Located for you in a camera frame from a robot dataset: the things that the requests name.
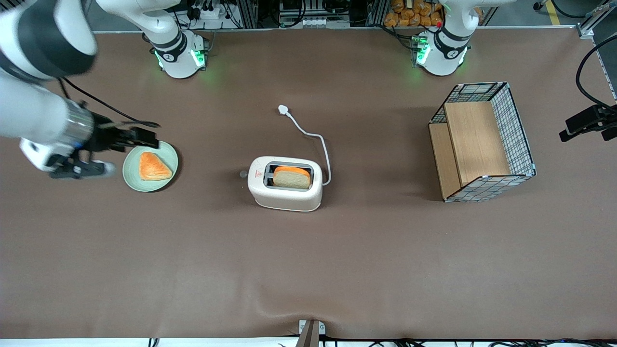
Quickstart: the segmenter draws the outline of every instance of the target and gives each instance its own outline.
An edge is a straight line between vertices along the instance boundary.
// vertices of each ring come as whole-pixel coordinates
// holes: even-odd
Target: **toast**
[[[172,177],[172,171],[156,154],[143,152],[139,157],[139,176],[144,181],[161,181]]]
[[[279,166],[272,177],[274,186],[282,188],[308,189],[310,173],[305,169],[293,166]]]

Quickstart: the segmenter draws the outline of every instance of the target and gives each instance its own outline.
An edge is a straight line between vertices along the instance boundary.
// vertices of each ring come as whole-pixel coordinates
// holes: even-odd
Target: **wooden shelf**
[[[431,123],[428,125],[428,129],[431,133],[441,196],[445,200],[461,188],[454,151],[452,150],[452,140],[446,123]]]
[[[460,186],[511,174],[490,102],[447,102],[444,109]]]

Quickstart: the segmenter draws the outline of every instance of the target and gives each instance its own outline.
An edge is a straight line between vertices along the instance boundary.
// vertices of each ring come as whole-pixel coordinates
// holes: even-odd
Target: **green plate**
[[[139,176],[139,158],[143,152],[152,152],[156,154],[159,159],[167,165],[172,171],[172,177],[161,181],[144,181]],[[178,153],[167,142],[159,141],[159,148],[154,149],[150,147],[138,146],[133,148],[122,165],[122,176],[124,182],[136,191],[155,191],[163,188],[167,185],[178,170]]]

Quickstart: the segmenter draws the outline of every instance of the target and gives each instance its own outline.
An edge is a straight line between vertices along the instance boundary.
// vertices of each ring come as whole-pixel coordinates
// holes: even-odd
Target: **brown tablecloth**
[[[160,122],[183,168],[153,194],[121,174],[51,180],[1,139],[2,337],[288,335],[306,318],[340,338],[617,337],[617,143],[558,136],[591,105],[574,74],[592,43],[574,29],[478,30],[444,78],[378,30],[221,33],[187,80],[139,35],[97,39],[96,67],[73,81]],[[443,203],[427,123],[454,84],[501,80],[538,176]],[[595,56],[583,83],[611,100]],[[312,213],[259,207],[239,177],[263,155],[325,166],[281,103],[329,145]]]

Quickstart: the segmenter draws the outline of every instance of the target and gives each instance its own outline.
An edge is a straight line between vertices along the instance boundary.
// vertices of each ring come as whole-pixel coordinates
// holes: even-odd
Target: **white robotic arm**
[[[453,73],[463,63],[467,43],[478,27],[475,7],[500,6],[516,0],[439,0],[445,18],[437,31],[425,31],[416,63],[437,76]]]
[[[161,68],[173,78],[187,78],[205,68],[206,41],[190,30],[180,30],[164,11],[180,0],[96,0],[107,13],[137,25],[155,48]]]
[[[80,0],[44,0],[0,15],[0,136],[22,138],[34,166],[55,178],[110,175],[111,163],[92,153],[125,146],[158,147],[155,134],[122,130],[107,117],[43,87],[84,73],[94,63],[96,41]],[[82,161],[79,152],[90,152]]]

